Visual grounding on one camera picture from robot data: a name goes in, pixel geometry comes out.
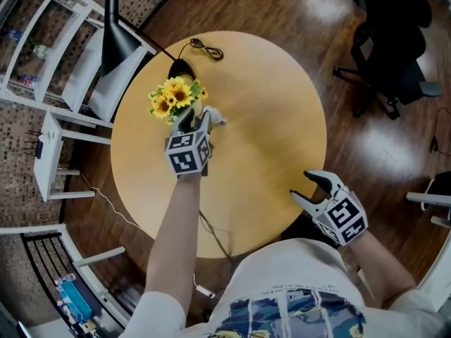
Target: white plug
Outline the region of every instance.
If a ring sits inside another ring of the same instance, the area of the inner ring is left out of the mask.
[[[203,295],[209,297],[209,298],[214,298],[216,296],[216,294],[214,294],[211,290],[208,290],[207,288],[201,286],[201,285],[197,285],[196,286],[196,290],[198,292],[201,292]]]
[[[194,285],[196,287],[196,290],[198,292],[201,292],[203,295],[209,297],[209,298],[214,298],[216,296],[216,294],[214,294],[211,290],[207,289],[206,287],[201,286],[200,284],[196,283],[196,273],[192,274],[192,281],[194,282]]]

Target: black cable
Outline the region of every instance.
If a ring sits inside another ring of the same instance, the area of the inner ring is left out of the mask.
[[[221,61],[224,59],[224,53],[221,49],[213,48],[212,46],[205,45],[200,39],[196,37],[191,39],[189,43],[185,44],[180,53],[178,54],[178,58],[182,55],[183,50],[186,46],[191,45],[195,49],[203,49],[210,56],[210,58],[214,61]]]
[[[431,146],[429,147],[429,151],[437,151],[439,154],[442,154],[444,156],[446,156],[447,158],[451,157],[451,153],[445,153],[444,151],[441,151],[440,148],[438,147],[438,140],[437,140],[437,125],[438,125],[438,114],[442,111],[446,111],[446,113],[451,117],[451,112],[442,107],[440,109],[437,110],[437,113],[435,114],[435,123],[434,123],[434,136],[431,140]]]
[[[227,251],[224,249],[224,247],[223,247],[221,241],[220,241],[219,238],[216,236],[216,233],[215,233],[215,231],[214,231],[213,226],[212,226],[212,225],[210,224],[210,222],[205,218],[205,215],[204,215],[201,211],[199,211],[199,217],[201,218],[201,222],[204,221],[204,222],[209,226],[210,231],[208,231],[208,230],[205,228],[205,225],[202,223],[202,226],[204,227],[204,229],[205,229],[207,232],[209,232],[210,234],[213,235],[214,239],[216,240],[216,243],[217,243],[218,246],[219,246],[219,249],[224,253],[225,257],[226,257],[227,260],[230,262],[230,264],[233,264],[233,259],[232,259],[232,257],[231,257],[230,254],[227,253]]]
[[[180,59],[180,55],[182,55],[183,50],[185,50],[185,47],[187,47],[188,45],[190,45],[190,43],[186,43],[186,44],[183,46],[182,50],[180,50],[180,53],[178,54],[178,58],[177,58],[177,59]]]

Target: round wooden table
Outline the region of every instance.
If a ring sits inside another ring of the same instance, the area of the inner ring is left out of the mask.
[[[209,176],[202,178],[200,206],[234,256],[270,242],[300,214],[289,191],[308,197],[314,193],[316,185],[303,172],[323,168],[326,122],[311,80],[278,46],[241,32],[196,37],[225,54],[215,63],[187,46],[182,58],[209,92],[204,105],[228,119],[226,126],[214,127],[211,133],[214,151]],[[189,40],[168,51],[178,56]],[[153,238],[176,176],[164,155],[170,127],[149,115],[147,94],[166,80],[171,63],[159,53],[132,81],[119,106],[111,142],[118,192],[133,219]],[[200,223],[197,256],[224,257]]]

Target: sunflower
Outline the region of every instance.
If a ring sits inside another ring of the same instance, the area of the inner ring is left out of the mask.
[[[178,89],[173,90],[173,94],[175,97],[175,106],[178,108],[191,104],[191,90],[187,85],[180,85]]]
[[[182,77],[172,77],[171,79],[167,79],[166,82],[163,84],[164,90],[179,90],[182,85],[185,84],[185,81]]]
[[[152,106],[154,107],[154,115],[159,119],[167,117],[171,110],[164,96],[156,98]]]
[[[208,91],[203,87],[202,90],[200,91],[200,95],[199,95],[201,100],[204,100],[206,98],[209,97],[209,93]]]
[[[166,90],[163,92],[163,96],[166,99],[166,103],[169,105],[169,108],[172,108],[177,103],[172,92]]]

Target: white table leg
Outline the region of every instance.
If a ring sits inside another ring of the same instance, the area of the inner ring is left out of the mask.
[[[119,248],[106,251],[104,253],[97,254],[96,256],[90,256],[89,258],[82,259],[81,261],[75,261],[73,262],[74,265],[81,268],[89,264],[97,263],[100,261],[105,261],[106,259],[113,258],[114,256],[118,256],[119,254],[122,254],[125,251],[125,248],[123,246],[120,246]]]
[[[58,169],[56,171],[56,175],[80,175],[80,171],[79,170]]]
[[[67,137],[67,138],[78,139],[78,140],[85,140],[87,142],[94,142],[94,143],[111,145],[111,139],[98,137],[96,135],[83,134],[82,132],[73,132],[71,130],[65,130],[65,129],[62,129],[61,133],[62,133],[63,137]]]
[[[63,192],[50,194],[49,199],[76,199],[76,198],[92,198],[96,194],[92,191],[89,192]]]

